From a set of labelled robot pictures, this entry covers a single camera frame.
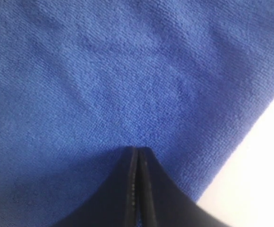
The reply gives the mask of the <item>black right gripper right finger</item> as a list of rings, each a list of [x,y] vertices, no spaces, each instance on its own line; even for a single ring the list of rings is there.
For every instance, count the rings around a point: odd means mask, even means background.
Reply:
[[[153,151],[138,148],[138,196],[144,227],[223,227],[168,176]]]

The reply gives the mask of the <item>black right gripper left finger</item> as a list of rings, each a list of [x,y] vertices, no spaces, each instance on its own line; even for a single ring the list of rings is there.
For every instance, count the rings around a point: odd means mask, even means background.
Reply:
[[[57,227],[135,227],[138,150],[126,147],[98,190]]]

